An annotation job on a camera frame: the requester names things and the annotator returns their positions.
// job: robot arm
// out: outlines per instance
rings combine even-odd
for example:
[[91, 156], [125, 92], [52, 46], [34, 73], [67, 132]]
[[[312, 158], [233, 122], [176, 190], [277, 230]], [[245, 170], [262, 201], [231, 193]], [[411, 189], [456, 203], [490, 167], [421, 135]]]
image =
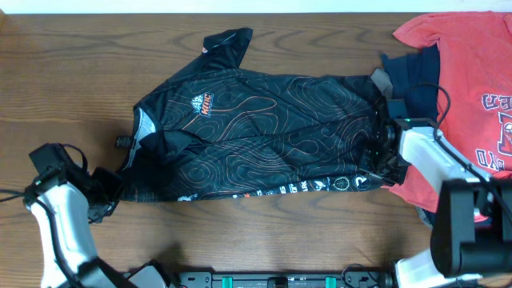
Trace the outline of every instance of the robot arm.
[[[512, 226], [490, 192], [497, 191], [510, 208], [510, 180], [494, 180], [489, 173], [473, 167], [440, 130], [439, 141], [444, 147], [434, 140], [433, 127], [401, 126], [405, 129], [401, 132], [399, 154], [419, 170], [440, 200], [430, 249], [396, 263], [398, 286], [435, 287], [482, 278], [485, 272], [510, 272]], [[478, 230], [474, 215], [481, 213], [492, 216], [493, 222]]]
[[98, 257], [89, 224], [117, 205], [121, 182], [115, 174], [97, 168], [89, 176], [60, 144], [45, 144], [30, 158], [39, 176], [26, 188], [25, 204], [41, 231], [41, 287], [168, 287], [154, 265], [128, 279]]

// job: jersey logo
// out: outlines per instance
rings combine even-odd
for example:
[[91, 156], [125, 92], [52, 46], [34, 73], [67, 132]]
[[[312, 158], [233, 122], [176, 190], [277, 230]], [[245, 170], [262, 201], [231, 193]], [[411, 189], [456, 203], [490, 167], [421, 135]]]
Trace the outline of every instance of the jersey logo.
[[340, 177], [334, 181], [334, 188], [340, 191], [345, 191], [349, 189], [350, 182], [347, 177]]
[[354, 179], [352, 179], [352, 183], [356, 188], [359, 190], [366, 190], [370, 187], [371, 180], [367, 177], [364, 177], [362, 175], [356, 175]]
[[192, 201], [198, 197], [197, 194], [191, 195], [191, 196], [181, 196], [178, 198], [178, 201]]
[[314, 188], [316, 191], [320, 191], [322, 188], [327, 187], [326, 184], [324, 184], [322, 181], [314, 181]]
[[302, 192], [307, 192], [307, 181], [301, 182]]
[[194, 112], [199, 113], [201, 116], [209, 117], [211, 114], [211, 106], [213, 104], [214, 95], [212, 93], [203, 93], [192, 98], [192, 106]]
[[294, 184], [288, 184], [290, 187], [290, 193], [297, 193], [297, 187]]

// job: clothing pile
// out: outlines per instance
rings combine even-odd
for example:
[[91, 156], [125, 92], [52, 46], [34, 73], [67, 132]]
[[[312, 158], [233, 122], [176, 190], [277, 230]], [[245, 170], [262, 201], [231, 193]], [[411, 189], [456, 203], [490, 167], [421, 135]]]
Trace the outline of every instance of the clothing pile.
[[[125, 200], [193, 201], [328, 191], [384, 183], [359, 169], [376, 105], [401, 98], [412, 118], [436, 122], [469, 160], [509, 177], [512, 156], [512, 14], [425, 14], [394, 36], [422, 49], [371, 76], [269, 75], [240, 69], [252, 30], [204, 39], [202, 53], [134, 108], [130, 152], [119, 170]], [[438, 196], [414, 168], [389, 189], [435, 212]]]

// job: red t-shirt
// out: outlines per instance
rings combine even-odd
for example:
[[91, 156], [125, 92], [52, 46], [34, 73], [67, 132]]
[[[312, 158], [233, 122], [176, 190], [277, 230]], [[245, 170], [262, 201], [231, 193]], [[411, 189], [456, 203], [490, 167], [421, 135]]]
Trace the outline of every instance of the red t-shirt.
[[[464, 156], [496, 178], [512, 174], [512, 14], [439, 13], [416, 17], [394, 32], [416, 48], [437, 44], [439, 85], [451, 108], [441, 124]], [[439, 91], [439, 116], [446, 97]], [[390, 188], [406, 201], [435, 212], [438, 195], [414, 167], [401, 186]]]

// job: black jersey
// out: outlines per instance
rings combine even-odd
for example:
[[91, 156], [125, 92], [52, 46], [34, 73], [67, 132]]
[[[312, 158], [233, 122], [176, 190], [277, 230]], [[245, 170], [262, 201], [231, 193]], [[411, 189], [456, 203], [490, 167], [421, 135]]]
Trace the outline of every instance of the black jersey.
[[134, 108], [119, 173], [138, 202], [237, 198], [381, 185], [358, 172], [380, 92], [367, 76], [239, 69], [252, 30], [206, 37], [199, 57]]

